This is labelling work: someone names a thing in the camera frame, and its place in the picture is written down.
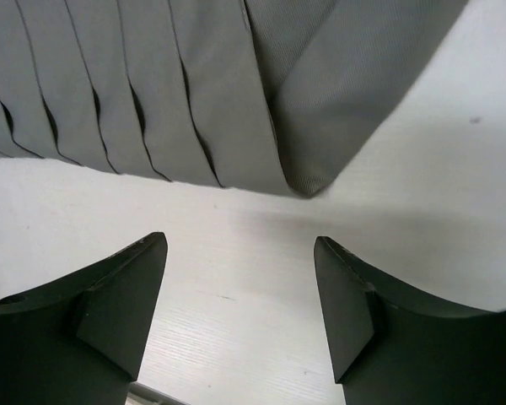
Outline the grey pleated skirt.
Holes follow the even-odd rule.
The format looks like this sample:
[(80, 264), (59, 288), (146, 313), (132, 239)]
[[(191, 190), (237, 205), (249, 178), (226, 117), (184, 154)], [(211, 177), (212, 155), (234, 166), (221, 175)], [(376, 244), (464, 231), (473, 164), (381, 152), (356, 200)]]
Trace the grey pleated skirt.
[(462, 1), (0, 1), (0, 158), (313, 197)]

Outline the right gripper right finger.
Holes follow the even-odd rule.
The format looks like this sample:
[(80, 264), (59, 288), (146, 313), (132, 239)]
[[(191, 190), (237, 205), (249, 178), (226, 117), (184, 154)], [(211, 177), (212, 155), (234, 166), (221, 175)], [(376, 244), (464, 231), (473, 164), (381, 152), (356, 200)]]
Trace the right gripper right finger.
[(346, 403), (506, 404), (506, 310), (429, 294), (325, 236), (314, 261)]

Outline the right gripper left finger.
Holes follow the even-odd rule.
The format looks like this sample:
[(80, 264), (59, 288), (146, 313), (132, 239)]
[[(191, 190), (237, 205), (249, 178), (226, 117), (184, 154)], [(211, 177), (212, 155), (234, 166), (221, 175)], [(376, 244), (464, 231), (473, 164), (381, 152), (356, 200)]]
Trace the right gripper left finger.
[(0, 299), (0, 404), (123, 404), (137, 380), (168, 253), (153, 232)]

